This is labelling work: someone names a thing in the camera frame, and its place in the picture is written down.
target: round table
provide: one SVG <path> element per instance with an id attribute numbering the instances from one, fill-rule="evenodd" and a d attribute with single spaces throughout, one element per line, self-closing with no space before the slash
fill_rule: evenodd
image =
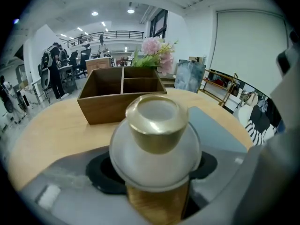
<path id="1" fill-rule="evenodd" d="M 223 126 L 247 150 L 253 145 L 250 136 L 239 121 L 228 111 L 211 103 L 199 94 L 185 90 L 168 88 L 167 95 L 187 107 L 197 106 L 204 113 Z M 53 104 L 39 113 L 25 128 L 11 153 L 8 175 L 17 191 L 34 179 L 50 164 L 63 157 L 109 145 L 118 123 L 89 125 L 76 99 Z M 135 188 L 128 187 L 129 200 L 141 196 L 153 197 L 145 193 L 130 193 Z M 187 193 L 187 186 L 178 188 Z"/>

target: pink flower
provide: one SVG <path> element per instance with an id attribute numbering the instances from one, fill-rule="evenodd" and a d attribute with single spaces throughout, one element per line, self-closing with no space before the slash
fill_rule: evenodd
<path id="1" fill-rule="evenodd" d="M 171 73 L 172 64 L 174 58 L 170 52 L 166 52 L 160 55 L 160 66 L 157 68 L 157 71 L 162 73 L 164 76 L 166 73 Z"/>
<path id="2" fill-rule="evenodd" d="M 142 50 L 146 55 L 154 55 L 161 49 L 158 37 L 149 37 L 142 44 Z"/>

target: projector screen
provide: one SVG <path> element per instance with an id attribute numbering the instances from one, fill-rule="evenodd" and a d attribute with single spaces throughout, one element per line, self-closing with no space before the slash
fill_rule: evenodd
<path id="1" fill-rule="evenodd" d="M 211 69 L 233 76 L 265 95 L 281 82 L 276 57 L 287 49 L 284 20 L 266 13 L 217 14 L 217 38 Z"/>

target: ceiling light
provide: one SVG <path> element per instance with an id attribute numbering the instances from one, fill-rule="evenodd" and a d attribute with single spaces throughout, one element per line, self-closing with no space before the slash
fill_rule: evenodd
<path id="1" fill-rule="evenodd" d="M 135 11 L 132 8 L 130 8 L 130 9 L 127 10 L 127 12 L 128 13 L 134 13 Z"/>

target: railing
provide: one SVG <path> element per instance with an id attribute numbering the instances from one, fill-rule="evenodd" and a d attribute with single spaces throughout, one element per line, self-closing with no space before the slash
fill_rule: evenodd
<path id="1" fill-rule="evenodd" d="M 143 39 L 143 32 L 138 31 L 109 31 L 109 32 L 95 32 L 91 33 L 89 35 L 82 35 L 81 37 L 76 37 L 71 40 L 64 40 L 64 44 L 67 45 L 67 47 L 73 47 L 79 44 L 84 44 L 87 42 L 97 41 L 100 40 L 100 35 L 103 33 L 103 41 L 107 41 L 109 39 L 116 39 L 116 38 L 133 38 L 133 39 Z"/>

